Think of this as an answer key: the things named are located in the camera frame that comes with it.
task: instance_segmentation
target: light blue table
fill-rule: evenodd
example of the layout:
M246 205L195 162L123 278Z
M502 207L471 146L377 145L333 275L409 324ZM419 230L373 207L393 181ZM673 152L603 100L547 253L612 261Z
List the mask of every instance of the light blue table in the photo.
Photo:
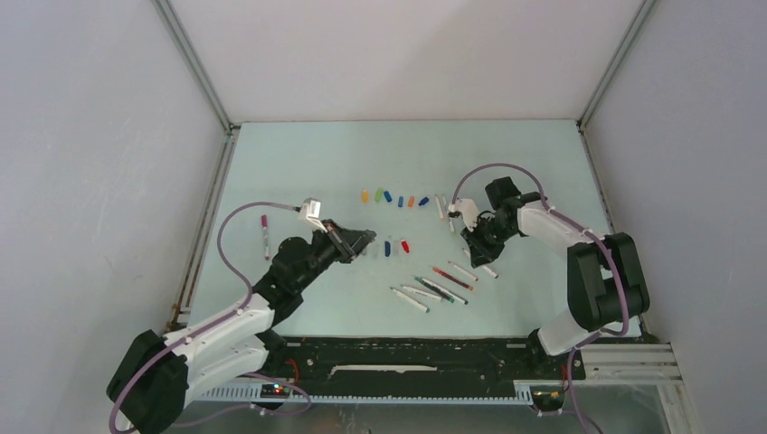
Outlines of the light blue table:
M450 272L448 260L467 265L465 242L441 222L435 193L450 197L458 180L472 168L492 162L526 167L544 184L546 195L575 220L607 231L586 154L573 121L417 121L251 123L242 126L223 196L213 225L214 240L223 218L237 206L254 201L301 204L322 201L322 218L350 229L378 233L366 256L353 264L334 264L304 291L304 304L275 330L282 335L486 337L527 336L566 309L566 266L542 243L531 238L507 242L492 264L500 278L476 270L473 292L451 286L431 271ZM461 196L489 208L484 187L510 175L523 192L534 186L524 175L493 168L474 175ZM392 203L374 201L379 186ZM366 188L370 202L362 204ZM423 208L397 207L397 198L430 196ZM272 255L288 236L310 238L297 214L273 208L254 209L235 217L223 237L233 264L252 280L268 269L263 258L260 216L270 221ZM395 249L385 258L384 241L405 238L412 252ZM469 301L467 306L420 299L431 307L423 314L389 289L413 284L412 276L438 280ZM229 306L243 294L243 284L226 268L211 242L194 291L190 324ZM630 335L639 335L632 320Z

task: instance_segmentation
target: white wall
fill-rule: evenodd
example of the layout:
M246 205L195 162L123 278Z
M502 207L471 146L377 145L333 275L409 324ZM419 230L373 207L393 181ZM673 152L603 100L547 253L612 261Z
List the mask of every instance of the white wall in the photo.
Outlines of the white wall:
M148 1L0 6L0 432L106 432L223 139Z
M578 118L639 4L174 2L235 121Z
M763 0L661 1L587 134L712 434L767 421L765 23Z

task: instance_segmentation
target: metal frame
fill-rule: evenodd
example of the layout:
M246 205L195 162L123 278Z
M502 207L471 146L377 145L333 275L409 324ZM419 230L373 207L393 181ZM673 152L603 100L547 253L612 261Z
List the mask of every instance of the metal frame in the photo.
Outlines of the metal frame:
M200 270L203 267L203 258L208 248L208 242L211 238L213 222L215 222L218 205L223 194L223 186L226 182L226 175L229 174L229 166L232 163L234 148L237 146L237 139L240 136L240 129L235 128L226 138L221 153L218 156L218 164L213 173L211 187L208 190L208 197L205 201L203 214L200 216L200 223L194 238L194 244L189 252L186 273L178 290L176 302L173 304L173 313L170 321L167 323L167 331L175 330L179 325L185 325L191 313L192 298L194 288L197 285L197 279Z
M629 50L634 45L637 36L639 36L657 4L658 0L642 0L642 4L634 15L634 19L631 20L629 28L626 30L626 33L618 44L618 49L612 55L610 63L607 64L607 69L602 74L599 84L597 84L596 89L594 89L592 96L589 98L589 102L586 103L586 108L583 110L581 118L578 119L578 125L582 130L589 125L589 122L591 122L594 113L601 103L601 99L604 97L605 91L612 83L612 80L615 78L615 74L623 64L623 61L626 60Z
M215 113L218 121L221 123L224 133L227 135L232 132L232 122L229 119L229 115L226 114L226 110L223 108L221 100L218 98L210 77L208 77L203 63L200 61L200 57L194 50L192 43L189 41L189 35L186 34L184 27L181 25L181 21L178 19L178 15L175 12L170 0L152 0L152 3L157 9L157 13L166 25L168 33L170 33L171 39L181 52L186 65L189 66L189 71L192 73L194 80L197 81L197 85L203 91L205 97L208 99L208 103L211 105L211 109Z
M219 119L227 139L218 156L218 163L213 176L208 197L201 216L194 245L189 254L188 268L179 289L179 295L174 305L174 315L170 327L185 323L190 310L194 287L198 273L202 267L204 252L210 240L215 214L223 192L226 175L232 161L234 147L239 135L239 127L235 126L223 107L211 80L189 37L181 25L170 0L152 0L157 13L164 22L171 39L189 66L195 81L200 86L211 105L215 116ZM600 106L602 98L612 83L617 71L629 54L630 48L636 42L642 28L646 24L658 0L643 0L626 33L623 35L616 52L602 74L599 84L591 95L577 126L581 131L584 152L586 152L595 183L602 200L605 214L611 228L614 229L611 210L601 187L600 178L593 165L592 153L589 149L584 130L592 120ZM669 344L591 344L582 349L586 379L575 381L576 385L656 385L671 434L687 434L700 432L695 410L689 400L687 390L682 381L681 372ZM445 400L440 403L475 403L475 404L527 404L530 388L542 385L557 385L551 381L520 381L515 382L520 399L498 401L475 400ZM235 380L206 393L198 401L252 401L257 396L260 385L253 380ZM359 398L314 397L318 402L343 403L370 401L370 403L418 403L418 400L361 400Z

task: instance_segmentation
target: marker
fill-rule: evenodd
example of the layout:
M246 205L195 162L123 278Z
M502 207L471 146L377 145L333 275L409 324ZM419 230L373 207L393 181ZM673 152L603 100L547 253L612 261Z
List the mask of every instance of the marker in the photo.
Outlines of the marker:
M469 251L468 251L468 250L466 250L466 249L461 249L461 250L463 250L463 252L464 252L464 253L466 253L466 256L467 256L467 258L471 259L471 253L469 253ZM488 273L488 274L489 274L490 276L492 276L493 278L498 278L498 273L496 273L495 271L493 271L493 270L492 270L490 267L488 267L487 265L483 265L483 266L481 266L480 268L481 268L481 269L483 269L483 270L484 270L486 273Z
M434 287L433 285L429 285L428 283L424 282L422 278L419 278L418 276L413 276L413 278L415 278L416 282L418 282L418 283L422 284L423 286L425 286L426 288L434 291L435 293L437 293L437 295L439 295L440 297L448 300L450 303L455 303L455 300L452 297L450 297L449 295L447 295L444 292L440 291L438 288Z
M397 295L397 297L407 301L408 303L410 303L411 305L413 305L415 307L418 307L418 310L422 311L425 314L429 313L429 308L426 305L422 304L420 301L416 300L413 297L410 297L410 296L406 295L405 293L403 293L401 290L399 290L397 288L390 287L390 289L392 290L392 292L394 294Z
M474 275L473 275L473 274L471 274L471 273L470 273L470 272L469 272L467 269L464 269L463 267L461 267L460 265L456 264L456 263L455 263L455 262L453 262L452 260L449 260L449 261L448 261L448 263L449 263L450 265L452 265L454 269L456 269L456 270L460 271L461 273L463 273L464 275L466 275L466 276L467 276L467 277L469 277L470 279L474 280L475 282L479 281L479 278L478 278L477 276L474 276Z
M428 280L427 278L421 278L421 279L423 280L424 283L428 283L428 284L432 285L436 289L444 292L445 294L449 295L452 298L455 298L456 300L458 300L459 302L463 303L464 305L467 305L469 303L464 298L458 297L453 292L451 292L449 289L445 288L444 286L440 285L439 283L434 283L431 280Z
M261 228L264 232L264 259L269 260L269 223L266 220L266 214L261 216Z
M440 220L444 222L445 214L444 212L442 212L442 204L440 203L440 196L438 194L434 194L434 200L437 202L437 211L440 212Z
M452 277L450 274L442 271L441 269L438 269L437 267L431 267L431 269L433 269L435 273L437 273L440 276L446 278L447 280L455 283L456 285L462 286L462 287L468 289L469 291L473 291L474 290L474 287L472 287L468 283L462 282L462 281L458 280L457 278Z
M438 296L437 294L434 294L433 292L427 292L427 291L424 291L422 289L418 289L418 288L414 288L414 287L409 287L407 285L402 285L402 289L404 289L404 290L406 290L408 292L412 292L413 294L418 294L419 296L424 296L424 297L428 297L428 298L431 298L431 299L434 299L434 300L437 300L437 301L442 301L442 297Z
M445 195L444 194L442 195L442 201L445 202L445 213L447 214L448 213L448 200L445 199ZM450 232L451 233L455 233L455 226L453 225L453 219L451 219L449 216L448 216L448 222L450 222Z

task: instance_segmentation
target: red wire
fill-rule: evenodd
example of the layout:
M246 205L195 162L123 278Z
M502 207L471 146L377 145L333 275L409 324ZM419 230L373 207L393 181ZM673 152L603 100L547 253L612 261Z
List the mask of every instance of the red wire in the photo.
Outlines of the red wire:
M293 380L293 384L296 384L298 382L298 377L299 377L298 363L296 363L296 361L293 360L293 359L288 359L288 360L285 361L285 364L290 364L290 365L293 366L293 370L296 372L296 379Z

